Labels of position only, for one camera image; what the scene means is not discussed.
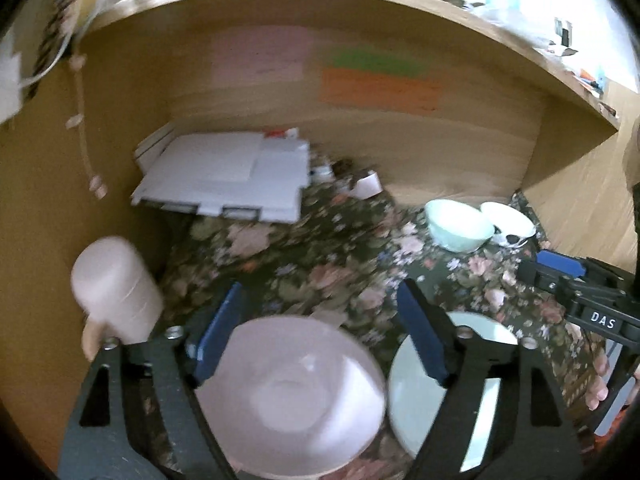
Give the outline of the right hand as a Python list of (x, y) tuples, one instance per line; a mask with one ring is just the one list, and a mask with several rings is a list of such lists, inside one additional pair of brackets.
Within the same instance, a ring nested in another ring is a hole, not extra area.
[[(605, 374), (610, 366), (608, 365), (608, 357), (604, 351), (600, 351), (593, 361), (593, 367), (596, 371), (596, 377), (590, 382), (585, 395), (587, 408), (594, 411), (601, 402), (608, 397), (608, 386), (604, 380)], [(634, 403), (634, 398), (639, 392), (640, 367), (634, 371), (634, 386), (631, 388), (627, 396), (626, 405)]]

